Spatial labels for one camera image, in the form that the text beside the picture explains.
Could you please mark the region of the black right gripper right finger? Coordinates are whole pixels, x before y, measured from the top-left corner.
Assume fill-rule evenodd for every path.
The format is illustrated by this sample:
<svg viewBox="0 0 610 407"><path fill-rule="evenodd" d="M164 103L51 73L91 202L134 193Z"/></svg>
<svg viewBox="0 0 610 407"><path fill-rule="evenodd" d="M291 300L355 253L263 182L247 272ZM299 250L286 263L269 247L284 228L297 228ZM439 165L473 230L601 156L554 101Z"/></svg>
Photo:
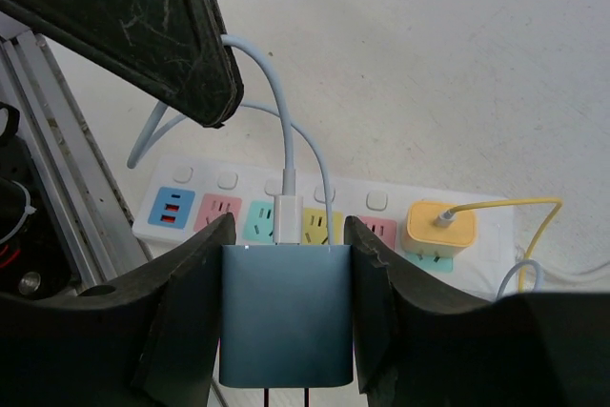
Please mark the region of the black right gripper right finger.
<svg viewBox="0 0 610 407"><path fill-rule="evenodd" d="M605 406L609 297L489 302L390 250L358 218L351 248L357 382L372 406Z"/></svg>

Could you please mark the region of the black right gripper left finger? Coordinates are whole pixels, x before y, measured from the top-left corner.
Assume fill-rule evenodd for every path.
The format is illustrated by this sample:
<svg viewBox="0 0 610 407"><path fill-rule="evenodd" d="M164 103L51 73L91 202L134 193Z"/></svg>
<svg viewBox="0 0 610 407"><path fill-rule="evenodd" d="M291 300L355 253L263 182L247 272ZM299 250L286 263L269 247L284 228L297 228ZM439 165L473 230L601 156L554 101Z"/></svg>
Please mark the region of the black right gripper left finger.
<svg viewBox="0 0 610 407"><path fill-rule="evenodd" d="M224 214L80 295L1 297L5 406L204 406L220 334Z"/></svg>

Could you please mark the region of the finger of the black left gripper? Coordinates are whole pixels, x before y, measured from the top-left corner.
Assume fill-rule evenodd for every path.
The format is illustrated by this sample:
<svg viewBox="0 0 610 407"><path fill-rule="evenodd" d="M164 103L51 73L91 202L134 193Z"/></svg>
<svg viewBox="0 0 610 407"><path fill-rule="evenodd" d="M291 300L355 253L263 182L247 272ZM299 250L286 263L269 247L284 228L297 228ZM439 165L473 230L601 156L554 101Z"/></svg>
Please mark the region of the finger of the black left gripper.
<svg viewBox="0 0 610 407"><path fill-rule="evenodd" d="M217 0L1 0L1 10L205 128L244 86Z"/></svg>

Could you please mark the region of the yellow charger plug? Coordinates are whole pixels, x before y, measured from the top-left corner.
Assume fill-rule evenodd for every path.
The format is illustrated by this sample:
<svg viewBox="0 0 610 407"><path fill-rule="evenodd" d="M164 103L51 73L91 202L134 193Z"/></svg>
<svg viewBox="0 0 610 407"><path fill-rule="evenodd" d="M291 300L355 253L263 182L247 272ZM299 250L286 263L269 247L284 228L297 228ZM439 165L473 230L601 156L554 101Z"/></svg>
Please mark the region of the yellow charger plug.
<svg viewBox="0 0 610 407"><path fill-rule="evenodd" d="M413 203L401 229L401 248L409 254L454 258L470 248L478 238L474 211L451 216L452 204L420 200Z"/></svg>

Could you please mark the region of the blue charger plug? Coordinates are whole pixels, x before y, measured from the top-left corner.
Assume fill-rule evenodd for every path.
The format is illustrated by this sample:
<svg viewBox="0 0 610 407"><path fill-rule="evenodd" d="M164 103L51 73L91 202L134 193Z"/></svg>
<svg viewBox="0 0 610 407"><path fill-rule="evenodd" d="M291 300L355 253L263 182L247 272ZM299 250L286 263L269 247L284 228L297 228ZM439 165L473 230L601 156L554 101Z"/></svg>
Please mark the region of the blue charger plug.
<svg viewBox="0 0 610 407"><path fill-rule="evenodd" d="M221 308L222 385L335 388L353 382L348 246L226 245Z"/></svg>

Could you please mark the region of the white colourful power strip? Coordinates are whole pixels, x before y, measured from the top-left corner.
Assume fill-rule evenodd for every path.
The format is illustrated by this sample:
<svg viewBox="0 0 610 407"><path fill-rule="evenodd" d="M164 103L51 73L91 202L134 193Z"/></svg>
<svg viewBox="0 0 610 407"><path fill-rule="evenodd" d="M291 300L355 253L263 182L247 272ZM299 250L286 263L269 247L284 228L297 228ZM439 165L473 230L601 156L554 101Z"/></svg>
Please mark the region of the white colourful power strip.
<svg viewBox="0 0 610 407"><path fill-rule="evenodd" d="M143 241L175 247L231 213L237 244L271 244L274 198L280 191L279 170L166 155L156 165L132 231ZM412 204L420 200L466 204L482 200L480 194L342 177L332 178L331 189L325 192L316 173L299 173L296 191L303 198L304 245L342 243L345 218L357 216L390 249L420 269L486 299L496 297L516 262L510 207L478 212L476 240L454 258L402 249L401 234Z"/></svg>

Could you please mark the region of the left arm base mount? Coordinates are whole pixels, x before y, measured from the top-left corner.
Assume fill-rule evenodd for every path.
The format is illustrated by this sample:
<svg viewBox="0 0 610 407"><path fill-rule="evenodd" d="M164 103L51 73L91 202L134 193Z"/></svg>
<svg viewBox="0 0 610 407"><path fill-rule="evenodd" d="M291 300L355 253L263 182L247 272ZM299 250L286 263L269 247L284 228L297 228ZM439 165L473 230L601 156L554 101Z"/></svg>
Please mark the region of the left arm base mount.
<svg viewBox="0 0 610 407"><path fill-rule="evenodd" d="M1 291L29 300L64 292L79 279L67 259L51 204L25 141L21 112L1 104Z"/></svg>

